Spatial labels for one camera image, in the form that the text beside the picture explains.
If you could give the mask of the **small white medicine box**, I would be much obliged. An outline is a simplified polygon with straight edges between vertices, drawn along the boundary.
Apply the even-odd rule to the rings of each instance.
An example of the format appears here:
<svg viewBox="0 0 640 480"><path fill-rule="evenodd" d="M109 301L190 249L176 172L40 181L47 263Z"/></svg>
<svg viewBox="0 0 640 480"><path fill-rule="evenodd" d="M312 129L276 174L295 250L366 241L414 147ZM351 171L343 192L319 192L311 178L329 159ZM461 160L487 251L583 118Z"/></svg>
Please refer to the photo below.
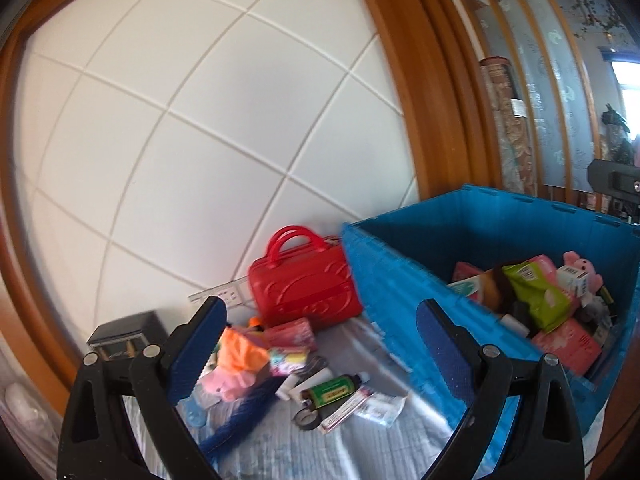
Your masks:
<svg viewBox="0 0 640 480"><path fill-rule="evenodd" d="M556 270L556 284L576 298L589 292L589 273L574 266L561 266Z"/></svg>

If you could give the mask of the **green wet wipes pack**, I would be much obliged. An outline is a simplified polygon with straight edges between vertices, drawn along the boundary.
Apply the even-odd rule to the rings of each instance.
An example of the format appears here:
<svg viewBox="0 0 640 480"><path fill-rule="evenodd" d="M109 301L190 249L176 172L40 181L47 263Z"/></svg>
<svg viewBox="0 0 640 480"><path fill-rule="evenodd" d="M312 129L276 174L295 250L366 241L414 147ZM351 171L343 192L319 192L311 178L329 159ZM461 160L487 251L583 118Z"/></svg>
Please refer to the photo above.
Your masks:
<svg viewBox="0 0 640 480"><path fill-rule="evenodd" d="M527 261L510 264L501 270L516 298L528 304L529 315L540 330L550 333L574 314L576 298L552 283L538 263Z"/></svg>

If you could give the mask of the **white toothpaste tube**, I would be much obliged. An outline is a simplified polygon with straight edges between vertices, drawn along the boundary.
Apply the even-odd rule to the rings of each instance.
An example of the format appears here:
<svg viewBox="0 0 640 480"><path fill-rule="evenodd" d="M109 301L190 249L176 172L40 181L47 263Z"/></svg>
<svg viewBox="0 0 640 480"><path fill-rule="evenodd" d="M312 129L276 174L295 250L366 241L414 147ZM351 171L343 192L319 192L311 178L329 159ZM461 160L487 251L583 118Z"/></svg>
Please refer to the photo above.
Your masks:
<svg viewBox="0 0 640 480"><path fill-rule="evenodd" d="M356 409L355 415L385 428L393 426L406 405L404 396L388 396L375 392Z"/></svg>

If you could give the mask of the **pink pig plush orange dress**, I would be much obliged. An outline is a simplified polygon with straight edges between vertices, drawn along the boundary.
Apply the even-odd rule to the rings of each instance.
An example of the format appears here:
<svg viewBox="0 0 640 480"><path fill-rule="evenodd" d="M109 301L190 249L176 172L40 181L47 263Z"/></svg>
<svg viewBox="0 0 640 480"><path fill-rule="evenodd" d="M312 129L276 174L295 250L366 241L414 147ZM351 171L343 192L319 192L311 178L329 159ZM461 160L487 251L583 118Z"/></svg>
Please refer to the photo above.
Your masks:
<svg viewBox="0 0 640 480"><path fill-rule="evenodd" d="M268 364L264 326L254 316L247 326L227 325L218 341L215 367L202 375L198 383L221 401L235 401L257 384L260 372Z"/></svg>

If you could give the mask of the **green label brown bottle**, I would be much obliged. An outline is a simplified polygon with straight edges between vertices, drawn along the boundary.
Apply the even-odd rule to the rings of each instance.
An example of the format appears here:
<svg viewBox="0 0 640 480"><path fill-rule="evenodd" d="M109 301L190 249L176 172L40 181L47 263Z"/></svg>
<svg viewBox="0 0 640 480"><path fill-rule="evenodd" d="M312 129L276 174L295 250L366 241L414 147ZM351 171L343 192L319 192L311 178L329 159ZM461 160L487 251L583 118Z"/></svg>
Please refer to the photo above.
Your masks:
<svg viewBox="0 0 640 480"><path fill-rule="evenodd" d="M348 399L369 380L370 375L366 372L355 375L343 374L303 390L300 400L304 408L318 411L320 408Z"/></svg>

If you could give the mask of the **small pink plush toy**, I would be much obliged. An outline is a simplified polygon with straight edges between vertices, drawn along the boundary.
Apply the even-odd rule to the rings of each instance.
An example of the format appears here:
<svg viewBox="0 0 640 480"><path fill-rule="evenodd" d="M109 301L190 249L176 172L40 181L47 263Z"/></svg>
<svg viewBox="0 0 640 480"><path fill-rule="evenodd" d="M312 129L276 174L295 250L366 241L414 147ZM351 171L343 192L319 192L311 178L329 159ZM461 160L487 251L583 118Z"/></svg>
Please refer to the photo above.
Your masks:
<svg viewBox="0 0 640 480"><path fill-rule="evenodd" d="M564 252L563 262L566 266L585 271L588 274L588 288L593 294L603 286L603 278L594 270L593 264L582 258L577 252Z"/></svg>

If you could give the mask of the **pink tissue box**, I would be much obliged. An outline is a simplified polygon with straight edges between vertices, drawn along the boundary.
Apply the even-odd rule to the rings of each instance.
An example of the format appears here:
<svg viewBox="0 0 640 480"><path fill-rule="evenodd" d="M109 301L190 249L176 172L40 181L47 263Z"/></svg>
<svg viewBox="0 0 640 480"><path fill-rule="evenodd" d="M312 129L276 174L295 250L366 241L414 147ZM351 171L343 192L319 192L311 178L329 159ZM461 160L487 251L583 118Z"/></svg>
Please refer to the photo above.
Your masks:
<svg viewBox="0 0 640 480"><path fill-rule="evenodd" d="M577 376L584 376L602 352L600 344L574 318L550 333L539 332L532 343L543 352L555 354Z"/></svg>

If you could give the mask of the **black box with emblem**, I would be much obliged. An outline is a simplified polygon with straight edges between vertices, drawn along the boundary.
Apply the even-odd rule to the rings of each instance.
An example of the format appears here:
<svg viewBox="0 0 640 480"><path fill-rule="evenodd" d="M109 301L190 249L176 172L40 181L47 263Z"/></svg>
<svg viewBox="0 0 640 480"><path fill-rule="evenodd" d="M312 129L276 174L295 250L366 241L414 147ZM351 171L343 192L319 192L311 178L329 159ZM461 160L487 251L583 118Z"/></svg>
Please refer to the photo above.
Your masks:
<svg viewBox="0 0 640 480"><path fill-rule="evenodd" d="M167 330L154 311L128 315L98 326L88 347L105 361L134 358L149 344L162 344Z"/></svg>

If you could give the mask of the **rolled patterned carpet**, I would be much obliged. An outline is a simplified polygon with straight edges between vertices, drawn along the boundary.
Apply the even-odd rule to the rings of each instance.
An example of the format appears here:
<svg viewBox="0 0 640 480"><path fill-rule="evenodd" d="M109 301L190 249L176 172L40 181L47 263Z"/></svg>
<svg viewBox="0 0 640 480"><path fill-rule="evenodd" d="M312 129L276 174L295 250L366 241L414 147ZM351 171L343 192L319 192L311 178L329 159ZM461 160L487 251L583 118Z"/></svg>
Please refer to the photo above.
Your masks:
<svg viewBox="0 0 640 480"><path fill-rule="evenodd" d="M518 92L511 62L503 56L480 61L494 114L504 187L513 193L534 196L536 178L527 112Z"/></svg>

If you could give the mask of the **wooden slat glass partition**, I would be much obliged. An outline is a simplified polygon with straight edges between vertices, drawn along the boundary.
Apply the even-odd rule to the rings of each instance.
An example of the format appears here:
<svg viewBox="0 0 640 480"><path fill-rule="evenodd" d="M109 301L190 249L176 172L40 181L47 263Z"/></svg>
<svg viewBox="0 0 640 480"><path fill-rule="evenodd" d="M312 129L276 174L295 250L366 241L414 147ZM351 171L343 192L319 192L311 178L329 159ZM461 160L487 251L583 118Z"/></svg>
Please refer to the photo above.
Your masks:
<svg viewBox="0 0 640 480"><path fill-rule="evenodd" d="M526 122L535 191L591 210L587 168L601 156L596 102L559 0L460 0L485 58L505 62Z"/></svg>

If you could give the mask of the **blue fuzzy stick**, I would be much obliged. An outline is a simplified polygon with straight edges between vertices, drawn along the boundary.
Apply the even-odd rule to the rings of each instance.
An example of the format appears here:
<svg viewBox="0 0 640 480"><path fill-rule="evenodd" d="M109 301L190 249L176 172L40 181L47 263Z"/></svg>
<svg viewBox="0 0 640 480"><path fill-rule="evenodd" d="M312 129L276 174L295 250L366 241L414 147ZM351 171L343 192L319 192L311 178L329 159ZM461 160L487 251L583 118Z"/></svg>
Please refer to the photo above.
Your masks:
<svg viewBox="0 0 640 480"><path fill-rule="evenodd" d="M267 415L283 383L283 377L269 377L251 388L230 417L198 445L206 460L221 460L240 445Z"/></svg>

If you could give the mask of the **black tape roll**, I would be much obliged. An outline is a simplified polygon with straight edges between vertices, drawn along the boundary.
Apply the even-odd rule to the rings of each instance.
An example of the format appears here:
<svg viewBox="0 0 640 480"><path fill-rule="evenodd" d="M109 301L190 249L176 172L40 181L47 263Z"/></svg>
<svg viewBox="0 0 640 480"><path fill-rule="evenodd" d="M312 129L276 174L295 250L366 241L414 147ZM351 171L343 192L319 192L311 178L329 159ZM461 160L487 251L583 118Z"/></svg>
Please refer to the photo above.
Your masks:
<svg viewBox="0 0 640 480"><path fill-rule="evenodd" d="M311 431L318 428L321 424L322 418L317 410L311 410L310 408L302 408L294 416L295 426L303 431Z"/></svg>

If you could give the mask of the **blue plastic storage crate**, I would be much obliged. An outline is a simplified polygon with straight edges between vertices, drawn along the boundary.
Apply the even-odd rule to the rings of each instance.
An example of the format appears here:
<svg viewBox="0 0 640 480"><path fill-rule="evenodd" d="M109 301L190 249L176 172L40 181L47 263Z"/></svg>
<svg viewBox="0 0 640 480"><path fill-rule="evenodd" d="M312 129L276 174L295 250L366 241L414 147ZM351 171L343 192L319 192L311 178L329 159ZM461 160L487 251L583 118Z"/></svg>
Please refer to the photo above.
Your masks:
<svg viewBox="0 0 640 480"><path fill-rule="evenodd" d="M499 263L544 255L554 262L574 250L590 260L620 309L612 348L570 390L587 432L616 383L639 314L639 228L604 214L465 185L457 191L380 214L341 232L346 259L368 320L387 350L408 368L411 388L450 427L465 405L456 399L416 329L416 308L436 300L480 344L495 344L515 359L538 360L539 350L502 325L487 309L447 286L459 261L487 270Z"/></svg>

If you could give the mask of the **pink patterned tissue pack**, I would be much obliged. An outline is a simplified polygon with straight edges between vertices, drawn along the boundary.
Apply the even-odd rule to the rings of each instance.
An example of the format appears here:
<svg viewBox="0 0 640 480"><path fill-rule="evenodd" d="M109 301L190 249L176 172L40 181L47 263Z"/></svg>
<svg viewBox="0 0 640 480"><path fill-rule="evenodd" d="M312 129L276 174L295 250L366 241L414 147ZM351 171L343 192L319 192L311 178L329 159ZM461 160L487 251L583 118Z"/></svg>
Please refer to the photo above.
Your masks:
<svg viewBox="0 0 640 480"><path fill-rule="evenodd" d="M264 337L270 347L317 350L314 331L306 318L266 328Z"/></svg>

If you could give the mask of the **red toy suitcase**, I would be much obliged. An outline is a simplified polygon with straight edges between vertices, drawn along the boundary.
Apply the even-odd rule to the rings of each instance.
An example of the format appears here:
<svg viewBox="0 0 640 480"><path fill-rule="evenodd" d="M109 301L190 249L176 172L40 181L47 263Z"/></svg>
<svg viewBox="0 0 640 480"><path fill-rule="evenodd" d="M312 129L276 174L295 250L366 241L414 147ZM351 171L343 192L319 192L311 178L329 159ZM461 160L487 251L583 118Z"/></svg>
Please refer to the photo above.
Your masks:
<svg viewBox="0 0 640 480"><path fill-rule="evenodd" d="M306 226L275 232L247 278L268 328L304 318L318 332L363 311L340 239Z"/></svg>

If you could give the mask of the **white wall power strip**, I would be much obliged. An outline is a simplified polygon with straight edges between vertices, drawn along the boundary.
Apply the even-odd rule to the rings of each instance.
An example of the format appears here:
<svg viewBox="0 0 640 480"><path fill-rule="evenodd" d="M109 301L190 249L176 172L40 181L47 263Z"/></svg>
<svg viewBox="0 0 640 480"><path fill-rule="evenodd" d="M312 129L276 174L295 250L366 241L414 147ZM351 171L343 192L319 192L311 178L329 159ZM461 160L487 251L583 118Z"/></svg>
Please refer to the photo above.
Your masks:
<svg viewBox="0 0 640 480"><path fill-rule="evenodd" d="M228 309L254 306L254 298L247 278L238 278L228 283L194 292L188 299L191 304L202 304L209 296L220 298Z"/></svg>

